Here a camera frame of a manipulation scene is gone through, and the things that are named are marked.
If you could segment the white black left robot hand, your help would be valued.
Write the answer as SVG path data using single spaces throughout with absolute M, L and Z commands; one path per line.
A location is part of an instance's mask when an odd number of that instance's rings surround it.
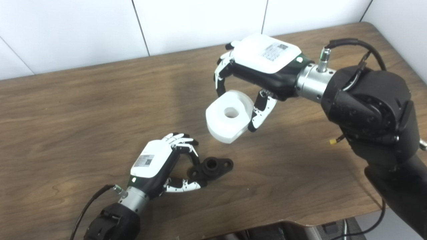
M 151 140 L 144 147 L 130 170 L 128 186 L 135 187 L 149 199 L 165 192 L 186 192 L 207 186 L 207 181 L 172 177 L 180 155 L 190 157 L 193 166 L 200 164 L 195 150 L 198 141 L 188 134 L 169 133 L 162 139 Z

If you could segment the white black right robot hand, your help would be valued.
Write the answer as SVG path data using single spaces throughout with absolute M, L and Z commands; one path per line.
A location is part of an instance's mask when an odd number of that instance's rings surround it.
M 296 45 L 253 34 L 225 46 L 213 76 L 216 92 L 225 92 L 225 80 L 235 76 L 261 88 L 255 100 L 248 130 L 255 132 L 272 112 L 277 101 L 295 98 L 301 72 L 314 61 Z

